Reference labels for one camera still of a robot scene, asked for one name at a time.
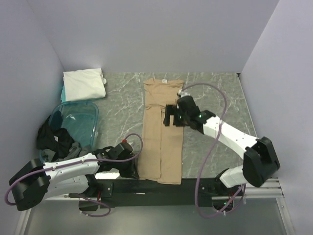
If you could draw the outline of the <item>beige t shirt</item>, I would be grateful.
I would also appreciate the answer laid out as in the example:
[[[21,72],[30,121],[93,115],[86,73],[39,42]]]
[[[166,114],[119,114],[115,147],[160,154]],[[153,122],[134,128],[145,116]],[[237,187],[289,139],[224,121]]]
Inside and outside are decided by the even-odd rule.
[[[165,126],[163,121],[166,105],[175,104],[183,85],[182,80],[151,78],[144,82],[143,149],[137,162],[141,180],[181,184],[183,128]]]

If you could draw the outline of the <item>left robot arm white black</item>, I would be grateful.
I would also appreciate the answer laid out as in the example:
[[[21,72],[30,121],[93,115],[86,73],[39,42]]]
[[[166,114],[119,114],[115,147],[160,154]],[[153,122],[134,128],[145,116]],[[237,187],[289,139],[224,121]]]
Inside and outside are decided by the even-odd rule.
[[[133,148],[124,141],[61,162],[42,163],[38,158],[32,159],[9,180],[14,202],[9,202],[8,196],[5,201],[25,211],[44,199],[62,194],[94,196],[103,190],[95,178],[97,173],[115,168],[121,176],[136,179],[136,157]]]

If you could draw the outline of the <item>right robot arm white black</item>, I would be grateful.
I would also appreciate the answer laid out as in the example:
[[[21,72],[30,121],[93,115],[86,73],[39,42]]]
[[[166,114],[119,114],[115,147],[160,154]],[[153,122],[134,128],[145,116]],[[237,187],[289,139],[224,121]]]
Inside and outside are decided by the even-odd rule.
[[[226,195],[232,187],[249,183],[259,188],[280,168],[272,141],[267,137],[257,138],[223,122],[214,113],[201,111],[190,95],[180,97],[176,104],[165,108],[165,126],[189,126],[193,130],[216,138],[232,149],[243,160],[243,165],[229,168],[216,177],[215,191]]]

